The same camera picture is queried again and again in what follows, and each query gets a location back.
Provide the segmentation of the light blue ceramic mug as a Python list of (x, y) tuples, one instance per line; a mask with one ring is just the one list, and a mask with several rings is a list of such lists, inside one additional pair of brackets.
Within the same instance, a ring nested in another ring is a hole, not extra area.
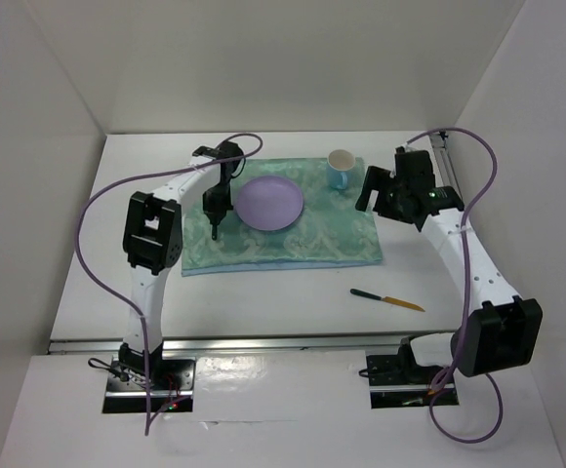
[(327, 157), (327, 181), (331, 188), (347, 190), (351, 173), (356, 164), (355, 156), (347, 150), (337, 149)]

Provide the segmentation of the lavender plastic plate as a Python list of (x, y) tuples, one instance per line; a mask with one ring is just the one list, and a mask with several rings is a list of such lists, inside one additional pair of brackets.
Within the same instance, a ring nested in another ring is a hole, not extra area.
[(246, 182), (235, 200), (235, 212), (249, 227), (279, 231), (292, 225), (302, 214), (301, 189), (291, 180), (278, 175), (263, 175)]

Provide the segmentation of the teal green cloth napkin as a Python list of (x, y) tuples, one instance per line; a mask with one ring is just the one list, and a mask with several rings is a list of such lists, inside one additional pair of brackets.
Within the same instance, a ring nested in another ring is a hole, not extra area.
[(200, 203), (185, 215), (182, 275), (381, 263), (374, 218), (355, 208), (365, 170), (357, 159), (338, 190), (324, 158), (249, 159), (231, 183), (233, 208), (219, 228)]

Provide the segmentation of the gold knife dark handle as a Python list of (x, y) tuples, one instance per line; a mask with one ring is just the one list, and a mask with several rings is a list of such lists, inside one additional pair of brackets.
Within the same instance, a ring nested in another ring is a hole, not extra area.
[(408, 302), (402, 299), (398, 299), (395, 297), (390, 297), (390, 296), (380, 296), (371, 292), (365, 292), (365, 291), (361, 291), (359, 289), (350, 289), (349, 292), (357, 297), (363, 297), (366, 299), (370, 299), (370, 300), (375, 300), (375, 301), (380, 301), (380, 302), (385, 302), (388, 303), (390, 305), (394, 305), (394, 306), (398, 306), (398, 307), (402, 307), (402, 308), (406, 308), (406, 309), (410, 309), (410, 310), (414, 310), (414, 311), (418, 311), (418, 312), (425, 312), (425, 310), (417, 304), (414, 304), (412, 302)]

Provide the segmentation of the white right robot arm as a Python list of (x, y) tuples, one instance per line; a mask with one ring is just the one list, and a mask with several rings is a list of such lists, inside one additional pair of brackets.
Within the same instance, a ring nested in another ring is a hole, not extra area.
[(430, 170), (407, 177), (371, 166), (355, 207), (371, 207), (381, 217), (414, 225), (440, 255), (463, 297), (456, 331), (404, 340), (407, 352), (396, 360), (401, 378), (420, 381), (430, 367), (473, 377), (530, 363), (543, 309), (536, 299), (522, 297), (500, 273), (453, 187), (436, 186)]

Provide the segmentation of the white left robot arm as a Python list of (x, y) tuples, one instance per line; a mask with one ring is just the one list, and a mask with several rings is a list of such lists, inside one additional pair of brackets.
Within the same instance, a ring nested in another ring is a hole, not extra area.
[(200, 146), (192, 154), (191, 166), (222, 163), (178, 175), (150, 193), (136, 192), (130, 198), (123, 250), (132, 273), (131, 301), (138, 308), (130, 311), (119, 362), (129, 368), (130, 379), (142, 389), (155, 387), (163, 377), (161, 315), (170, 269), (182, 254), (183, 216), (201, 202), (211, 237), (218, 237), (222, 220), (232, 210), (230, 182), (243, 155), (231, 141), (216, 148)]

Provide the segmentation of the aluminium right frame rail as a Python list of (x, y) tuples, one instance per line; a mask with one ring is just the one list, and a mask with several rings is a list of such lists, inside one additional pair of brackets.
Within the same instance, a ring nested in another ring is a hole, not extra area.
[(438, 170), (445, 185), (452, 186), (460, 197), (463, 192), (459, 185), (449, 152), (449, 135), (445, 131), (435, 132), (429, 137), (430, 145), (436, 160)]

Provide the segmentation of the aluminium frame rail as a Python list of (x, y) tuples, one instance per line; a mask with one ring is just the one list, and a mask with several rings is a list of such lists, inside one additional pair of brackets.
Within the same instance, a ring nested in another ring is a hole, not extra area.
[[(397, 348), (405, 337), (445, 333), (445, 331), (396, 331), (366, 333), (322, 333), (297, 335), (171, 337), (163, 343), (164, 355), (206, 353), (262, 353), (335, 349)], [(52, 340), (48, 355), (117, 354), (120, 339)]]
[(438, 170), (445, 185), (452, 186), (460, 197), (463, 192), (459, 185), (449, 152), (449, 135), (445, 131), (435, 132), (429, 137), (430, 145), (436, 160)]

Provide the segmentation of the aluminium front frame rail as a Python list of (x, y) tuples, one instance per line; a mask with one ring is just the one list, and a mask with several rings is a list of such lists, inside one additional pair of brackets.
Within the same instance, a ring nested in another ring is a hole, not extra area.
[[(445, 333), (445, 331), (396, 331), (366, 333), (322, 333), (297, 335), (171, 337), (163, 343), (164, 355), (206, 353), (262, 353), (335, 349), (397, 348), (405, 337)], [(120, 339), (52, 340), (48, 355), (117, 354)]]

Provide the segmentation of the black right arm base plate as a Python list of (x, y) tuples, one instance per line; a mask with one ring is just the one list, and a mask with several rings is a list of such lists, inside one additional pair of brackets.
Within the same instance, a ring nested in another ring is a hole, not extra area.
[(371, 408), (381, 410), (428, 407), (430, 382), (437, 372), (437, 367), (406, 368), (397, 355), (367, 355), (358, 375), (368, 382)]

